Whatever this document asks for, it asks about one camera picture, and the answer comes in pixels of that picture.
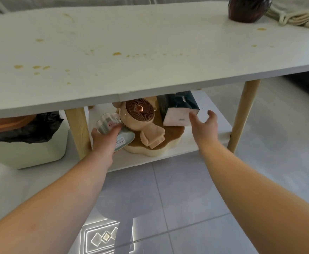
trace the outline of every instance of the lower shelf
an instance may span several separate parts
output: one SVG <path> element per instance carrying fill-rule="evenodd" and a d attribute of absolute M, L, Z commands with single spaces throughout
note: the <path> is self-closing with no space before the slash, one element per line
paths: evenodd
<path fill-rule="evenodd" d="M 232 131 L 231 125 L 227 122 L 225 117 L 220 113 L 220 111 L 217 109 L 215 104 L 211 101 L 211 99 L 207 96 L 205 92 L 200 90 L 192 91 L 192 94 L 199 106 L 200 111 L 198 117 L 202 122 L 205 122 L 208 118 L 207 110 L 212 110 L 216 113 L 216 115 L 218 116 L 218 139 L 223 145 L 227 146 Z M 113 107 L 111 103 L 96 105 L 95 107 L 90 109 L 88 124 L 89 132 L 91 132 L 91 130 L 95 127 L 96 122 L 100 119 L 100 116 L 102 114 L 107 112 L 114 113 L 115 111 L 116 108 Z M 179 144 L 176 147 L 169 149 L 163 155 L 158 157 L 148 157 L 143 154 L 132 154 L 122 149 L 114 155 L 113 164 L 110 167 L 109 171 L 137 166 L 144 163 L 169 158 L 196 150 L 198 150 L 198 146 L 193 139 L 191 127 L 186 127 Z"/>

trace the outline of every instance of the wooden table leg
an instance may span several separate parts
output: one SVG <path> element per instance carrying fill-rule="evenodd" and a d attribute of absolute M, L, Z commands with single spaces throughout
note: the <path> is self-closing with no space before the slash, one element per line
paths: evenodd
<path fill-rule="evenodd" d="M 236 118 L 234 119 L 233 128 L 231 132 L 231 138 L 228 142 L 227 148 L 234 153 L 241 133 L 244 129 L 247 117 L 249 116 L 254 98 L 256 97 L 257 90 L 260 84 L 260 79 L 245 82 L 244 89 L 241 93 L 241 98 L 239 101 L 239 106 L 237 109 Z"/>
<path fill-rule="evenodd" d="M 84 108 L 65 110 L 65 114 L 69 122 L 79 158 L 82 159 L 92 150 Z"/>

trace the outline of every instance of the floor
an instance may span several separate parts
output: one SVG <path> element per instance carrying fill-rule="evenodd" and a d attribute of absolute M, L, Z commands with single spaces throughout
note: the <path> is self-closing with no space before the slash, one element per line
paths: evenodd
<path fill-rule="evenodd" d="M 242 88 L 204 90 L 233 124 Z M 309 202 L 309 94 L 282 77 L 263 80 L 236 154 Z M 0 218 L 76 162 L 69 136 L 59 161 L 20 171 L 0 166 Z M 98 252 L 257 253 L 197 152 L 108 173 L 69 253 Z"/>

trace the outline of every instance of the dark brown vase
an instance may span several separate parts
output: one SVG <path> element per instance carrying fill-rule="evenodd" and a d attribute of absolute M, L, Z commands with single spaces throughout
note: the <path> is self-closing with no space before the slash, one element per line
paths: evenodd
<path fill-rule="evenodd" d="M 253 23 L 270 8 L 272 0 L 230 0 L 228 17 L 237 22 Z"/>

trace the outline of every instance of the person's left hand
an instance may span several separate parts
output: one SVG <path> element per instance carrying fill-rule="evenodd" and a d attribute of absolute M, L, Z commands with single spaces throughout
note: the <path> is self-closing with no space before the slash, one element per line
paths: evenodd
<path fill-rule="evenodd" d="M 93 128 L 91 136 L 93 139 L 92 154 L 99 156 L 100 160 L 105 160 L 107 166 L 112 165 L 112 156 L 117 142 L 117 135 L 122 128 L 121 124 L 116 125 L 108 134 L 101 134 Z"/>

